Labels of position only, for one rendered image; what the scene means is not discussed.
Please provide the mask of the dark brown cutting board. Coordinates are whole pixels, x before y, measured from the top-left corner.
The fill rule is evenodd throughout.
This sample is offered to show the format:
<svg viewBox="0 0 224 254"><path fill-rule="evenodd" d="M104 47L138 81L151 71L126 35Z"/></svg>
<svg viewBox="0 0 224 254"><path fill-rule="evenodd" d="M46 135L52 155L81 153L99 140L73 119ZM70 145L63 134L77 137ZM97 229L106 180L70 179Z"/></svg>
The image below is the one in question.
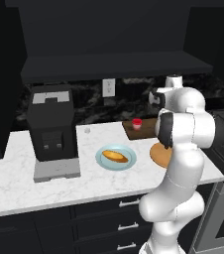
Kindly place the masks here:
<svg viewBox="0 0 224 254"><path fill-rule="evenodd" d="M155 133L156 122L156 118L143 119L140 130L135 130L131 121L123 121L122 125L129 140L140 140L157 137Z"/></svg>

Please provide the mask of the round wooden board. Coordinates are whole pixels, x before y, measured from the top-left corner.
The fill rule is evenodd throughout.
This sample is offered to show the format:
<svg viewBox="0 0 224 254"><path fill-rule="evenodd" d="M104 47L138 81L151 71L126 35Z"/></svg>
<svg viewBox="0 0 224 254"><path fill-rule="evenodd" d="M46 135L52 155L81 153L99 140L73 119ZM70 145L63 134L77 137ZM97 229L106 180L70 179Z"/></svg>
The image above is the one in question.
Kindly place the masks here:
<svg viewBox="0 0 224 254"><path fill-rule="evenodd" d="M156 143L150 149L150 157L157 165L166 169L171 157L171 148L166 149L162 143Z"/></svg>

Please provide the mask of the dark upper cabinet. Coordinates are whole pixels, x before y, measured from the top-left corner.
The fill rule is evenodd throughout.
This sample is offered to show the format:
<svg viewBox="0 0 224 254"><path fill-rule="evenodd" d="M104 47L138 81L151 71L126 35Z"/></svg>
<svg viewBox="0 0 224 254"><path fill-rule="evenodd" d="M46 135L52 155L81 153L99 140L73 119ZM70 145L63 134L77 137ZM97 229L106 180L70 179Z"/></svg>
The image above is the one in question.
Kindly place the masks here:
<svg viewBox="0 0 224 254"><path fill-rule="evenodd" d="M5 0L31 57L180 51L193 7L224 0Z"/></svg>

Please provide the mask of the tall dark cabinet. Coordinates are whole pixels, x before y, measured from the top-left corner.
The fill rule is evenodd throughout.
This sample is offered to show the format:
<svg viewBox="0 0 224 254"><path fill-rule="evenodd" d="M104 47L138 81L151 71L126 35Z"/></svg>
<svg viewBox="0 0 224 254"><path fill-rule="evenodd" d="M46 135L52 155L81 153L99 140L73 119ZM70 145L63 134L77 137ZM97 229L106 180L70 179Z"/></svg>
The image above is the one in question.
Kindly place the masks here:
<svg viewBox="0 0 224 254"><path fill-rule="evenodd" d="M0 0L0 159L4 158L18 100L21 71L27 59L20 13Z"/></svg>

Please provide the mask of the dark cabinet door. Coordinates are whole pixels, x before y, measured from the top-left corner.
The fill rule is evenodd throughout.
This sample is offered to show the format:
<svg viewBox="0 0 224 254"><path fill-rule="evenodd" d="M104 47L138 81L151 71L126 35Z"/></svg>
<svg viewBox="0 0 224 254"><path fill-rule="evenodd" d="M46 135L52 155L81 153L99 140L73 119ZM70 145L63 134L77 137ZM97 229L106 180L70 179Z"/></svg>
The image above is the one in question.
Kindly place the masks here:
<svg viewBox="0 0 224 254"><path fill-rule="evenodd" d="M0 254L74 254L67 207L0 217Z"/></svg>

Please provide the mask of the red and white cupcake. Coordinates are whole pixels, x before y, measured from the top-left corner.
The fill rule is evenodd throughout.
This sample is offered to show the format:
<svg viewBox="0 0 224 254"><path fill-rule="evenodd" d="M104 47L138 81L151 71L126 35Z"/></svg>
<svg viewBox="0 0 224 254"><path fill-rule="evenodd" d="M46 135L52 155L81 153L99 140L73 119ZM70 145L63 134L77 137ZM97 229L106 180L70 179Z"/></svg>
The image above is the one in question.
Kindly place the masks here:
<svg viewBox="0 0 224 254"><path fill-rule="evenodd" d="M140 130L142 127L142 119L141 118L134 118L132 120L132 125L134 130Z"/></svg>

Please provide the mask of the orange pastry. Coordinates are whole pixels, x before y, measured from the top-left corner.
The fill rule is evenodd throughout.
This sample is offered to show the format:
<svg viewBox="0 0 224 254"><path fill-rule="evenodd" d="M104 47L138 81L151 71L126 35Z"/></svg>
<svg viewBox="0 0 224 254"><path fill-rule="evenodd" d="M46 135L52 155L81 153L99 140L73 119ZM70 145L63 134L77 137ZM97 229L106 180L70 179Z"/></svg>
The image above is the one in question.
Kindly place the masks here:
<svg viewBox="0 0 224 254"><path fill-rule="evenodd" d="M104 150L102 152L102 155L107 158L110 161L116 162L116 163L127 163L128 158L125 157L123 154L116 152L116 151L111 151L111 150Z"/></svg>

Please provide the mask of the light blue plate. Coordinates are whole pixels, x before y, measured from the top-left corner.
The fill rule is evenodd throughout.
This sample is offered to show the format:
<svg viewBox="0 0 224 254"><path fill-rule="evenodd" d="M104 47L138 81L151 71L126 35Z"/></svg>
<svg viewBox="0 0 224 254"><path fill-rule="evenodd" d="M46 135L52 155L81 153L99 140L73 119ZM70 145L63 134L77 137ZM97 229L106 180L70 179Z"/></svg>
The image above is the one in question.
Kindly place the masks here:
<svg viewBox="0 0 224 254"><path fill-rule="evenodd" d="M102 152L108 150L119 152L125 156L128 161L125 163L113 162L107 159ZM128 146L121 144L109 144L100 148L95 155L96 162L99 166L110 171L124 171L133 167L137 161L136 153Z"/></svg>

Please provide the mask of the black coffee machine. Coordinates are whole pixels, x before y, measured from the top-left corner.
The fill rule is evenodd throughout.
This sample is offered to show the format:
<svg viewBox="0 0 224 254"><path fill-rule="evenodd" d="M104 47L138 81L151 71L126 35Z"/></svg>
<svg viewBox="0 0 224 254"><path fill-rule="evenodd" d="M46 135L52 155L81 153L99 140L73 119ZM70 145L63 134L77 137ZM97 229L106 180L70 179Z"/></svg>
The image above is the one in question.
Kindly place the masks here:
<svg viewBox="0 0 224 254"><path fill-rule="evenodd" d="M68 84L38 86L32 90L27 123L36 155L34 182L77 178L73 96Z"/></svg>

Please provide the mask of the dark drawer front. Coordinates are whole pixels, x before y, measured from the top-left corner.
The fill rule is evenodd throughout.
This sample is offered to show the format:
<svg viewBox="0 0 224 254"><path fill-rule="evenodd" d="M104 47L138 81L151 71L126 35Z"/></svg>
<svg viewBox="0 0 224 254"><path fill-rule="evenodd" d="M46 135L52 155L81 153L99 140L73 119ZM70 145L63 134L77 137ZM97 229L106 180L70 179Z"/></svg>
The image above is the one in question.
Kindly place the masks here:
<svg viewBox="0 0 224 254"><path fill-rule="evenodd" d="M147 234L125 234L83 241L76 246L79 254L138 254L148 238ZM135 242L137 247L117 251L118 245L130 245L132 242Z"/></svg>
<svg viewBox="0 0 224 254"><path fill-rule="evenodd" d="M94 201L94 202L88 202L88 203L82 203L74 205L71 209L71 216L72 217L80 217L85 215L90 215L93 213L99 213L99 212L107 212L112 210L118 210L118 209L125 209L128 207L137 207L137 205L131 205L131 206L125 206L125 207L119 207L119 202L121 200L123 201L133 201L137 198L141 199L142 195L130 195L130 196L123 196L118 198L112 198L112 199L106 199L106 200L100 200L100 201Z"/></svg>
<svg viewBox="0 0 224 254"><path fill-rule="evenodd" d="M78 239L85 239L98 235L121 232L118 231L118 225L131 225L134 222L139 223L139 227L150 225L146 222L137 210L132 212L114 213L106 216L91 217L76 223L76 232Z"/></svg>

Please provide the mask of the silver oven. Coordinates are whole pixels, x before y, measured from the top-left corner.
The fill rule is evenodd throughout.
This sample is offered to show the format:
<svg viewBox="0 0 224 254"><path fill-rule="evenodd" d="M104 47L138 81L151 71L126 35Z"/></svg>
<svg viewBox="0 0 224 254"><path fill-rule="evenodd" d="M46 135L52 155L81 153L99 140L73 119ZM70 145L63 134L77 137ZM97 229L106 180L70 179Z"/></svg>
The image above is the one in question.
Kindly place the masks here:
<svg viewBox="0 0 224 254"><path fill-rule="evenodd" d="M188 254L224 254L224 183L214 185Z"/></svg>

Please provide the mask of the white wall socket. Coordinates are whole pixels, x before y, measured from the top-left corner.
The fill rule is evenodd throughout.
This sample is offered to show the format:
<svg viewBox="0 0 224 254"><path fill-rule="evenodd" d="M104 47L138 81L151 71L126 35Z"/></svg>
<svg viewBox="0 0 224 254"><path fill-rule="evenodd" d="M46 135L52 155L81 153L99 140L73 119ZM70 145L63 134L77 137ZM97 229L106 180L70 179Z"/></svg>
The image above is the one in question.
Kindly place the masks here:
<svg viewBox="0 0 224 254"><path fill-rule="evenodd" d="M102 80L102 96L113 97L115 95L115 78L107 78Z"/></svg>

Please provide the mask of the dark wall shelf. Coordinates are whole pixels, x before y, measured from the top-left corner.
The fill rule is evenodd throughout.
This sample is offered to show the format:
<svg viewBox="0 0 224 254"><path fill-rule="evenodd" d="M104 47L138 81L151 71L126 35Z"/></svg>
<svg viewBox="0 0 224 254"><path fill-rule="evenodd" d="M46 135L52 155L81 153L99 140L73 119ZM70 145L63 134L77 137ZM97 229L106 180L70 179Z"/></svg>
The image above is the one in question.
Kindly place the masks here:
<svg viewBox="0 0 224 254"><path fill-rule="evenodd" d="M172 73L203 73L212 65L184 52L127 53L64 57L28 57L22 72L25 83L129 78Z"/></svg>

